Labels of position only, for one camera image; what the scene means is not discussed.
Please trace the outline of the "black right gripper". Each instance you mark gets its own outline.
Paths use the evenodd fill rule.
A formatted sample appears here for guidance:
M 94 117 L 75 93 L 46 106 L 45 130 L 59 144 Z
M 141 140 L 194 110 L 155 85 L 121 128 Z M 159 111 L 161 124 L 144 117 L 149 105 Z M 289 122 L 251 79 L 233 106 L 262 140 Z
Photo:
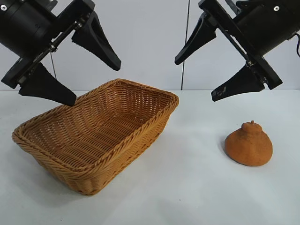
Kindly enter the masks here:
M 264 55 L 292 38 L 300 30 L 298 0 L 228 1 L 236 16 L 231 18 L 216 0 L 202 0 L 202 13 L 191 36 L 175 57 L 179 65 L 199 48 L 216 38 L 216 28 L 246 60 L 246 64 L 228 81 L 211 92 L 213 101 L 234 95 L 273 89 L 282 80 L 264 59 Z

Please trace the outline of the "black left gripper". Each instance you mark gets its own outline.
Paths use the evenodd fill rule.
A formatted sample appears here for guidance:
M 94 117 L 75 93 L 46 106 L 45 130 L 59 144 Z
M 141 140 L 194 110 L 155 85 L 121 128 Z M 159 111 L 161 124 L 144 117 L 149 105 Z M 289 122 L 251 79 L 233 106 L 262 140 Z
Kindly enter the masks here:
M 0 42 L 19 56 L 2 78 L 10 88 L 21 84 L 19 94 L 48 99 L 73 106 L 76 94 L 56 80 L 40 61 L 73 31 L 80 28 L 94 11 L 91 0 L 74 0 L 58 16 L 49 9 L 55 0 L 2 0 L 0 2 Z

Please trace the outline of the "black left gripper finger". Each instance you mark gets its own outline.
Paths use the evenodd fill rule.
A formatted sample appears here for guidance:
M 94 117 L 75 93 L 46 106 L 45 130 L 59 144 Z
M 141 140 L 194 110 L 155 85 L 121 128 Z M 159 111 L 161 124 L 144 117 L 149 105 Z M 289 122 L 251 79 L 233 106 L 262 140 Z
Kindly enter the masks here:
M 72 36 L 73 43 L 88 50 L 113 70 L 120 70 L 121 60 L 108 42 L 96 12 Z

